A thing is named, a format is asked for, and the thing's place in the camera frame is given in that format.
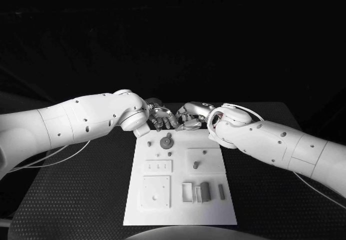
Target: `table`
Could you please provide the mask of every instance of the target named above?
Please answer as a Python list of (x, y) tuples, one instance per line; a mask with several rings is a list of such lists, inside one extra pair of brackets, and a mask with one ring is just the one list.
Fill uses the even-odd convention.
[[(265, 120), (300, 130), (284, 103), (231, 103), (254, 110)], [(182, 105), (167, 103), (166, 107), (176, 112)], [(115, 240), (160, 227), (123, 226), (136, 140), (133, 132), (115, 127), (74, 158), (42, 168), (13, 218), (10, 240)], [(84, 143), (71, 145), (46, 164), (69, 157), (82, 146)], [(290, 171), (263, 163), (238, 149), (221, 150), (238, 226), (215, 227), (268, 239), (345, 239), (346, 211)], [(342, 200), (325, 186), (310, 182)]]

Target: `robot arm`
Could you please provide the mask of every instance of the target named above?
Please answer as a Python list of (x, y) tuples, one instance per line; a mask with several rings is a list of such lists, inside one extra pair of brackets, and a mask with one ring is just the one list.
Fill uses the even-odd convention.
[[(274, 122), (254, 122), (232, 104), (215, 108), (206, 103), (189, 103), (183, 114), (192, 105), (199, 109), (195, 112), (203, 113), (199, 119), (205, 117), (211, 140), (229, 149), (238, 148), (267, 164), (303, 174), (346, 197), (346, 146)], [(193, 125), (195, 122), (186, 121), (176, 130)]]
[(169, 109), (147, 103), (130, 90), (0, 115), (0, 179), (33, 155), (105, 136), (115, 126), (140, 138), (150, 132), (150, 116), (167, 119), (173, 127), (179, 125)]

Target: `metal robotic hand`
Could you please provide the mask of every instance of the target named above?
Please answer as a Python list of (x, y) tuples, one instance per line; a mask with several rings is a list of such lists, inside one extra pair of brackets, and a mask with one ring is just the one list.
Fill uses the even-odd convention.
[(214, 111), (215, 106), (192, 101), (188, 102), (176, 112), (176, 119), (182, 117), (183, 124), (175, 129), (177, 132), (182, 130), (198, 130), (202, 127), (202, 123), (208, 122), (211, 112)]
[(149, 120), (152, 121), (156, 131), (160, 132), (163, 130), (163, 126), (170, 129), (179, 126), (179, 121), (172, 113), (172, 111), (163, 105), (163, 101), (157, 98), (146, 99), (147, 107), (149, 107)]

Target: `white board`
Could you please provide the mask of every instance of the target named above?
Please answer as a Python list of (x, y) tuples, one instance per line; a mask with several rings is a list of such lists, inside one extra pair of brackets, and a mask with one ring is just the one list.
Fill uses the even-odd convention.
[[(160, 140), (172, 134), (173, 147), (166, 150), (160, 147)], [(196, 131), (152, 130), (137, 139), (131, 179), (127, 194), (124, 226), (150, 225), (237, 225), (232, 197), (229, 192), (226, 174), (190, 173), (188, 169), (188, 149), (219, 149), (219, 144), (208, 139), (208, 129)], [(147, 161), (172, 161), (172, 172), (147, 172)], [(141, 206), (144, 177), (170, 176), (170, 204), (169, 208)], [(202, 182), (209, 183), (211, 201), (196, 201), (196, 187)], [(193, 202), (183, 202), (183, 183), (192, 185)], [(221, 200), (219, 184), (224, 187), (225, 200)]]

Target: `robotic hand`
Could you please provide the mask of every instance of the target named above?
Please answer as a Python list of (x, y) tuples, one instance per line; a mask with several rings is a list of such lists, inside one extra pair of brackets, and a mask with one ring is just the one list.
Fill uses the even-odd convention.
[(137, 138), (150, 132), (177, 127), (170, 110), (159, 99), (147, 99), (124, 89), (71, 99), (51, 107), (0, 115), (0, 179), (33, 155), (58, 147), (105, 136), (115, 126), (133, 131)]
[(215, 108), (208, 103), (188, 102), (175, 116), (183, 120), (176, 131), (196, 130), (206, 122), (212, 141), (314, 179), (346, 198), (346, 146), (264, 121), (255, 112), (232, 104)]

